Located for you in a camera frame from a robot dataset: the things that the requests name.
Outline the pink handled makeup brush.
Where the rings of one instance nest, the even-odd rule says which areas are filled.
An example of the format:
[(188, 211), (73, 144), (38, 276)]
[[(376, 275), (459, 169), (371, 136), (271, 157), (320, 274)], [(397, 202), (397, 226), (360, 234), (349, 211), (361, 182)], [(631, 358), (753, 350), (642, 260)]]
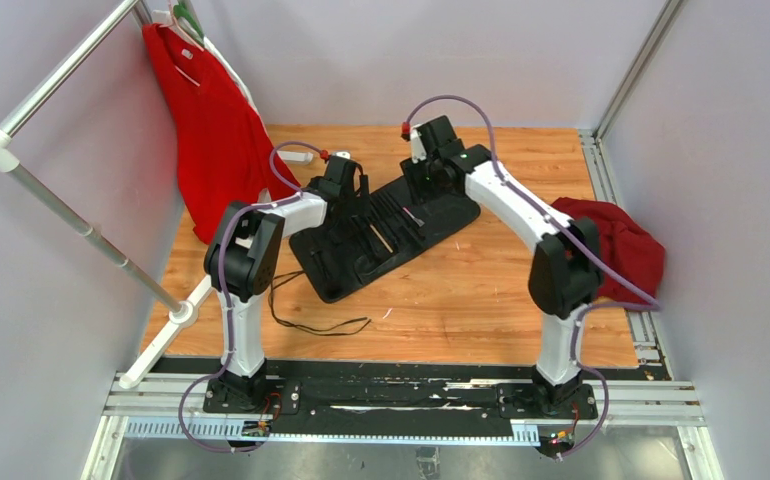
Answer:
[(422, 219), (415, 216), (407, 207), (403, 207), (402, 210), (417, 225), (419, 230), (423, 229), (425, 222)]

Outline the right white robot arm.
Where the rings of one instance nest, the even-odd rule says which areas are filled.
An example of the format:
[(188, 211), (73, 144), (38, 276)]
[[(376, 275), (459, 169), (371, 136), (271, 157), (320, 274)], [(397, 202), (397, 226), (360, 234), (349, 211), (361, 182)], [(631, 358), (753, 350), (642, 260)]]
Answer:
[(531, 252), (528, 292), (542, 313), (532, 400), (541, 414), (560, 415), (581, 382), (582, 317), (603, 283), (596, 224), (574, 220), (529, 192), (487, 147), (465, 146), (445, 116), (418, 125), (404, 122), (401, 137), (421, 181), (478, 203)]

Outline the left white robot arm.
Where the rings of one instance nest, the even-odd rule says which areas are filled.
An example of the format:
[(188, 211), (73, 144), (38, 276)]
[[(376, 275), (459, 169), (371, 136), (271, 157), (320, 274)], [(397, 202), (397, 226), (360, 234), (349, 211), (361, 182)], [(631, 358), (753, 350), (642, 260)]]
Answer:
[(213, 376), (244, 413), (267, 400), (261, 313), (283, 239), (324, 224), (340, 201), (369, 194), (363, 167), (346, 152), (328, 154), (326, 170), (309, 186), (265, 203), (231, 203), (204, 259), (223, 315), (224, 353)]

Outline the black makeup brush roll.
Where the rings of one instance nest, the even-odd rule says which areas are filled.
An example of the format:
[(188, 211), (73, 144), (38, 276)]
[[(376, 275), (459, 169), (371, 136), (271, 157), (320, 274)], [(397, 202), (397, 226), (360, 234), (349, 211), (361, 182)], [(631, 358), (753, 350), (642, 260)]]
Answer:
[[(403, 212), (403, 207), (425, 222), (422, 230)], [(330, 252), (341, 281), (337, 302), (447, 240), (475, 221), (479, 214), (476, 202), (456, 195), (414, 204), (406, 179), (400, 177), (370, 191), (368, 215), (344, 219), (325, 217), (321, 226), (291, 235), (289, 245), (316, 294), (325, 303), (323, 277), (314, 255), (319, 249)], [(393, 254), (377, 239), (371, 224), (390, 243)]]

